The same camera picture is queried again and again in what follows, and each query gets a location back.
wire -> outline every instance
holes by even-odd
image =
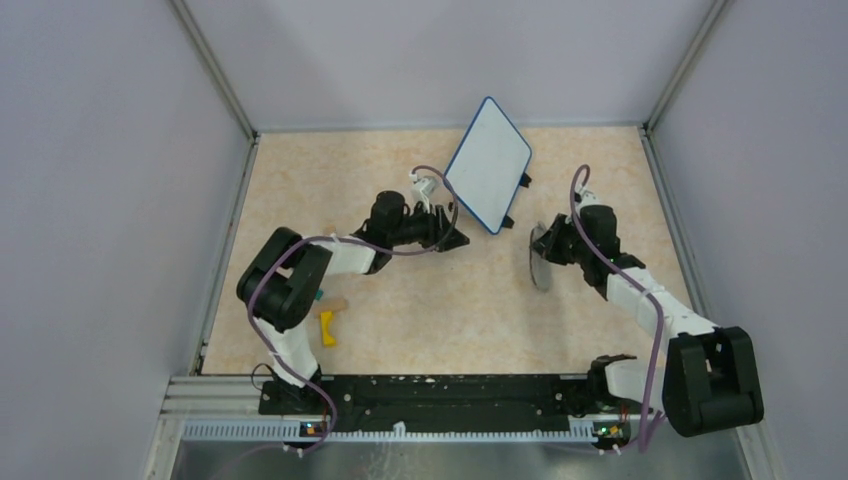
[[[575,195],[577,193],[577,180],[580,178],[580,174],[586,172],[585,178],[583,178],[582,185],[585,186],[586,182],[589,181],[589,174],[591,173],[591,169],[589,165],[583,164],[577,168],[577,171],[574,172],[574,177],[571,179],[571,190],[569,191],[569,204],[571,206],[571,218],[573,219],[574,226],[577,227],[577,232],[580,234],[580,238],[583,239],[583,242],[586,243],[586,246],[595,254],[598,259],[604,263],[610,270],[615,272],[617,275],[620,275],[621,278],[627,280],[631,285],[633,285],[639,293],[643,293],[647,296],[648,301],[654,306],[654,309],[657,311],[657,329],[654,332],[654,344],[651,347],[651,358],[648,361],[648,376],[645,379],[645,391],[642,394],[642,408],[640,412],[640,422],[639,422],[639,451],[645,452],[648,448],[648,443],[651,440],[651,433],[648,431],[648,422],[646,419],[648,418],[648,410],[650,409],[651,402],[651,389],[654,386],[654,370],[657,367],[657,357],[660,352],[660,343],[662,342],[662,332],[663,332],[663,308],[660,305],[660,302],[654,297],[654,294],[651,292],[646,292],[646,288],[636,281],[635,278],[630,275],[624,273],[617,265],[612,263],[600,250],[592,240],[589,238],[589,235],[586,234],[586,230],[583,228],[583,223],[580,221],[580,214],[577,212],[577,204],[575,201]]]
[[[268,365],[267,363],[259,363],[255,367],[253,367],[253,371],[250,372],[250,384],[253,385],[253,388],[259,390],[260,392],[262,391],[262,389],[256,386],[256,382],[253,380],[253,377],[256,375],[256,371],[259,370],[259,367],[262,366],[267,368],[268,371],[271,372],[271,375],[274,374],[274,369],[271,368],[271,365]]]

circular disc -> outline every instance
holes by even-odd
[[[530,277],[533,279],[533,285],[536,286],[536,289],[543,292],[547,292],[551,288],[551,264],[534,252],[532,246],[533,242],[544,235],[547,230],[542,223],[533,227],[533,230],[530,231],[530,245],[528,246],[530,251]]]

floor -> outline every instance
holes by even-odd
[[[603,354],[647,358],[651,338],[581,278],[554,266],[547,293],[530,279],[528,238],[568,210],[571,176],[592,167],[590,188],[615,208],[623,250],[638,256],[669,291],[686,299],[680,267],[635,127],[522,129],[533,148],[530,189],[510,215],[515,228],[487,233],[471,216],[458,228],[469,246],[395,258],[372,276],[328,277],[325,295],[350,308],[331,326],[338,345],[310,342],[325,373],[461,374],[585,372]],[[409,169],[445,168],[463,130],[351,131],[263,135],[238,225],[204,373],[246,373],[270,358],[251,330],[235,286],[278,226],[305,235],[356,230],[376,194],[409,196]],[[446,203],[447,194],[436,199]]]

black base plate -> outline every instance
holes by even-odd
[[[600,413],[582,376],[325,375],[321,388],[339,410],[337,432],[390,431],[400,421],[408,432],[565,431],[568,415]],[[323,401],[305,405],[274,381],[262,393],[260,415],[325,411]]]

metal frame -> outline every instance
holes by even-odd
[[[653,134],[654,130],[656,130],[657,126],[660,124],[660,121],[662,121],[668,107],[671,106],[671,103],[680,91],[680,87],[683,86],[689,74],[692,72],[692,68],[698,62],[707,41],[712,36],[719,21],[724,17],[724,14],[727,12],[728,7],[730,7],[730,4],[732,3],[733,0],[713,0],[713,4],[707,12],[707,16],[704,17],[704,21],[701,22],[701,26],[695,33],[695,37],[689,44],[689,48],[687,48],[686,53],[683,54],[683,59],[680,60],[680,64],[677,65],[677,68],[674,70],[674,74],[672,74],[671,79],[663,89],[663,93],[660,95],[660,99],[654,106],[651,116],[648,117],[648,120],[645,122],[644,129],[648,134]]]
[[[212,335],[212,326],[215,323],[215,315],[218,313],[218,302],[221,300],[221,292],[224,289],[224,278],[227,274],[227,264],[230,261],[230,255],[233,252],[233,243],[236,240],[236,230],[238,229],[241,212],[244,208],[244,200],[247,197],[247,188],[250,186],[250,177],[253,173],[253,165],[256,163],[256,155],[259,152],[259,141],[261,137],[257,135],[250,144],[250,149],[247,152],[247,159],[244,163],[244,169],[241,172],[241,180],[236,197],[233,199],[233,208],[230,211],[230,220],[227,223],[227,234],[224,237],[224,242],[221,245],[218,261],[215,264],[215,269],[212,271],[212,284],[209,287],[209,301],[206,303],[206,308],[203,312],[203,324],[200,331],[195,355],[192,357],[191,365],[189,365],[189,373],[198,375],[203,368],[203,360],[206,357],[206,348],[209,346],[209,337]]]
[[[217,303],[221,295],[226,265],[232,251],[236,226],[241,215],[250,174],[256,158],[259,134],[253,129],[185,0],[168,0],[168,3],[172,6],[175,16],[179,19],[181,26],[196,49],[201,62],[218,89],[222,100],[238,121],[245,135],[253,140],[245,163],[245,169],[242,173],[238,195],[233,202],[229,229],[224,239],[219,263],[214,273],[209,302],[204,314],[198,356],[193,365],[194,368],[191,370],[194,374],[199,372],[199,367],[202,365],[206,342],[211,333],[212,323],[217,311]],[[660,204],[671,233],[686,287],[691,297],[692,306],[697,312],[708,318],[709,313],[713,309],[710,307],[707,295],[703,291],[703,282],[698,273],[695,258],[692,255],[690,242],[686,236],[686,229],[681,222],[677,203],[669,188],[662,158],[656,148],[654,132],[688,78],[688,75],[691,73],[694,65],[697,63],[716,25],[726,14],[731,3],[731,0],[713,1],[709,12],[695,34],[679,66],[669,80],[668,85],[663,90],[650,117],[639,127],[639,135],[645,149],[645,155],[654,184],[657,188]],[[270,377],[256,377],[256,380],[260,383],[268,379]],[[163,401],[159,424],[148,458],[145,478],[149,480],[170,478],[174,465],[177,462],[177,452],[186,419],[256,419],[259,417],[259,395],[259,391],[255,389],[250,377],[247,375],[173,378]],[[588,419],[599,422],[611,420],[611,418],[607,417],[611,416],[595,415],[588,416]],[[776,448],[771,436],[768,434],[768,427],[765,422],[739,428],[737,429],[737,434],[739,447],[746,459],[752,480],[785,478],[781,461],[776,454]]]
[[[200,63],[203,65],[206,73],[209,74],[209,79],[212,80],[212,83],[215,85],[215,89],[218,91],[218,94],[221,96],[221,100],[224,101],[224,104],[227,106],[230,114],[233,118],[235,118],[236,122],[238,122],[239,127],[241,127],[242,132],[244,132],[247,138],[251,140],[256,139],[258,137],[256,129],[253,128],[253,125],[250,123],[250,119],[247,118],[247,114],[245,113],[244,108],[242,108],[241,102],[239,102],[239,99],[235,94],[235,90],[233,90],[232,84],[230,84],[227,76],[224,75],[224,71],[221,69],[220,63],[218,63],[218,60],[215,58],[215,54],[212,53],[212,48],[209,46],[209,42],[206,41],[206,37],[200,30],[200,26],[198,26],[197,21],[195,21],[194,15],[192,15],[191,10],[185,3],[185,0],[167,0],[167,2],[168,5],[171,6],[171,10],[174,12],[174,17],[176,17],[176,19],[180,22],[183,32],[185,32],[188,37],[189,43],[191,43],[191,46],[194,48]]]

